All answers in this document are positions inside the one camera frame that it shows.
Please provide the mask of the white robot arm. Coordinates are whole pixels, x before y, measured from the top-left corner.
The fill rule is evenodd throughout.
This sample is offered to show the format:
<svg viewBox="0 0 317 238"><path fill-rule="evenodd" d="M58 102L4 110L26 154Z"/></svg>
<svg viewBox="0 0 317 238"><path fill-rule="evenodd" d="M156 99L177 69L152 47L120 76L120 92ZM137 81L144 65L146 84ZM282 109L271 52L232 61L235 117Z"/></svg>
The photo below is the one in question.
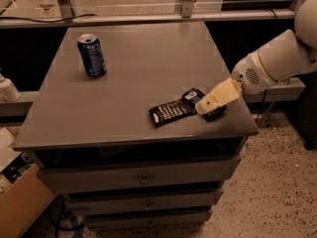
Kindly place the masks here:
<svg viewBox="0 0 317 238"><path fill-rule="evenodd" d="M236 63L231 76L195 104L198 114L216 110L242 94L258 94L287 79L317 70L317 0L305 0L286 30Z"/></svg>

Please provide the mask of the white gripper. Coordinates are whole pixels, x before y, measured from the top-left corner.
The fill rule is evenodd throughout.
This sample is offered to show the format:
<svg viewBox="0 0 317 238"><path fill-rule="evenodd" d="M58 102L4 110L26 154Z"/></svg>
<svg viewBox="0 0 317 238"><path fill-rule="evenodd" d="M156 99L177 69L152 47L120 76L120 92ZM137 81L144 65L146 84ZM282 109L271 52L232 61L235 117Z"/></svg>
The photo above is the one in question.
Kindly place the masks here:
<svg viewBox="0 0 317 238"><path fill-rule="evenodd" d="M195 104L198 114L204 115L237 100L241 96L242 87L245 94L258 94L276 85L265 72L257 52L248 54L237 62L232 70L232 77L218 83Z"/></svg>

